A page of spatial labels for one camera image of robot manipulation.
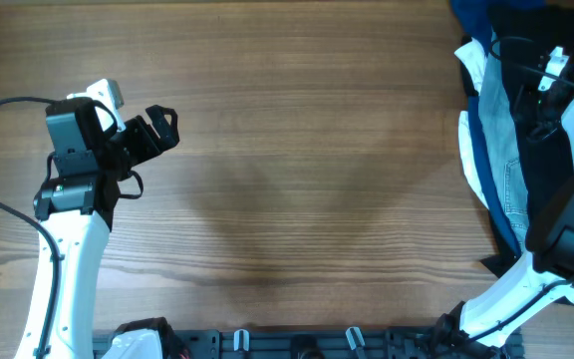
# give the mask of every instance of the wooden table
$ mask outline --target wooden table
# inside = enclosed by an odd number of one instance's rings
[[[466,107],[446,1],[0,7],[0,98],[119,81],[182,143],[137,168],[99,273],[95,328],[430,325],[494,277],[461,173]],[[0,198],[32,213],[43,107],[0,110]],[[125,191],[133,183],[122,184]],[[28,313],[37,234],[0,210],[0,357]],[[574,308],[525,326],[528,358],[574,358]]]

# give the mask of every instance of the navy blue fabric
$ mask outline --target navy blue fabric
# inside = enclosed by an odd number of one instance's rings
[[[488,53],[492,29],[486,9],[491,4],[506,4],[528,10],[546,5],[545,0],[450,0],[453,13],[464,31],[482,44]]]
[[[490,171],[490,160],[488,159],[488,150],[486,149],[486,139],[482,130],[482,122],[479,120],[477,106],[479,104],[479,97],[468,98],[468,130],[470,131],[470,139],[473,146],[473,159],[475,160],[475,168],[477,169],[477,176],[479,183],[482,187],[482,192],[488,204],[490,217],[495,223],[497,231],[504,238],[506,244],[515,256],[521,255],[521,249],[515,237],[515,233],[510,227],[508,218],[502,210],[502,206],[497,197],[497,189],[493,181],[493,175]]]

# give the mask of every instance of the denim jeans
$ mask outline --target denim jeans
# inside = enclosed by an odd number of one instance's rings
[[[502,85],[501,63],[492,56],[486,63],[478,109],[497,196],[524,250],[528,230],[528,191],[519,162],[510,104]]]

